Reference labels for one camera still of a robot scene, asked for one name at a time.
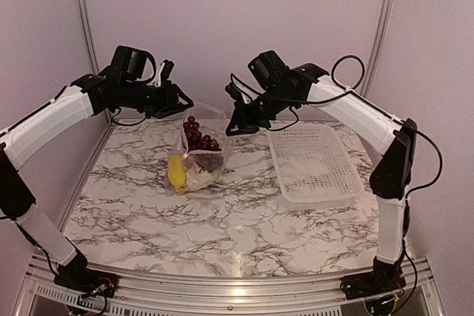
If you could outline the purple grape bunch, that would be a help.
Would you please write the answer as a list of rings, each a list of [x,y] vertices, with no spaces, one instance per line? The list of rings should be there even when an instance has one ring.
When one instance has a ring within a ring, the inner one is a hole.
[[[201,125],[193,115],[188,116],[183,123],[184,137],[187,142],[188,161],[190,163],[224,165],[220,143],[211,135],[201,132]]]

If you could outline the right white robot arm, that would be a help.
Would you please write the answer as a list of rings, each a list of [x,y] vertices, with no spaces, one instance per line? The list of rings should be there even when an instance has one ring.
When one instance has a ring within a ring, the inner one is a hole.
[[[226,134],[247,135],[269,129],[281,111],[312,104],[361,136],[381,155],[370,176],[370,188],[378,202],[378,248],[372,270],[343,277],[341,290],[352,300],[405,287],[401,263],[407,256],[404,239],[410,224],[407,189],[415,122],[385,113],[354,90],[336,84],[332,73],[315,64],[290,69],[284,64],[255,61],[249,67],[263,93],[250,98],[233,82],[225,87],[234,100]]]

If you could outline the white cauliflower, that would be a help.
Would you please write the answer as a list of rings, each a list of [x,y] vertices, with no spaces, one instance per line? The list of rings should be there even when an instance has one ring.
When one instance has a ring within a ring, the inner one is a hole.
[[[222,164],[201,166],[196,162],[185,164],[187,190],[197,191],[213,184],[222,174]]]

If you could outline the yellow lemon toy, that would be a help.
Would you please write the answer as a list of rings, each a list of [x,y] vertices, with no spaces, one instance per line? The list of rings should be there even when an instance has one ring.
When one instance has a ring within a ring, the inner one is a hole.
[[[187,172],[180,155],[172,155],[168,160],[167,177],[174,189],[184,189],[187,185]]]

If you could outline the clear zip top bag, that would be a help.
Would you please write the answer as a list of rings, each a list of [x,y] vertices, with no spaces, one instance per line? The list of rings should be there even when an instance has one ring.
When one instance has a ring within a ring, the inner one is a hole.
[[[207,188],[223,174],[234,140],[225,133],[222,109],[196,103],[184,111],[178,139],[167,158],[166,187],[184,194]]]

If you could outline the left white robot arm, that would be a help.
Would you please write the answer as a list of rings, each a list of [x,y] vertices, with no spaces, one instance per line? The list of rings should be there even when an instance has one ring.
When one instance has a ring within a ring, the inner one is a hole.
[[[192,106],[193,101],[167,79],[155,84],[88,74],[1,131],[1,212],[31,244],[57,262],[57,284],[86,291],[108,278],[88,268],[86,257],[38,207],[19,170],[64,131],[105,110],[129,108],[145,118],[166,118]]]

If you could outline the white plastic basket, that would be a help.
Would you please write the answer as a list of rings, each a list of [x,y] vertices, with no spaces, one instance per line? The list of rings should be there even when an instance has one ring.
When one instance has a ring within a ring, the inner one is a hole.
[[[267,138],[278,185],[291,211],[351,204],[363,181],[333,128],[296,124]]]

